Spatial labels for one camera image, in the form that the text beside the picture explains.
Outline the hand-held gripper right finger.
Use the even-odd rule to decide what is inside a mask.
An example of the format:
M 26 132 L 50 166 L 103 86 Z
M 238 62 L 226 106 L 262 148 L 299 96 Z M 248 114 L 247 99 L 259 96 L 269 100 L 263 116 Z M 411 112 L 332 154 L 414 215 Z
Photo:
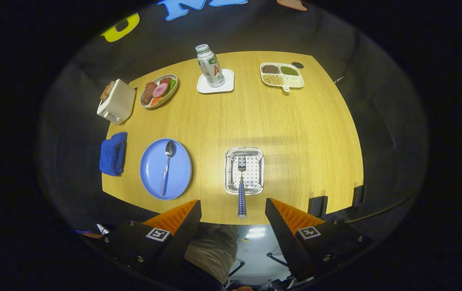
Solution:
M 326 222 L 279 200 L 268 198 L 265 216 L 292 276 L 321 276 L 353 260 L 373 239 L 344 222 Z

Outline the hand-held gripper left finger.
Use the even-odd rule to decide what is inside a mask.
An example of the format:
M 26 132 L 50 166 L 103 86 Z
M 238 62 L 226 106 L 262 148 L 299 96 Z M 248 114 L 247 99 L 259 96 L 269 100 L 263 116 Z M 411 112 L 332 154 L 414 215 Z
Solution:
M 144 222 L 128 220 L 100 238 L 100 249 L 139 274 L 170 283 L 201 216 L 200 200 L 193 200 Z

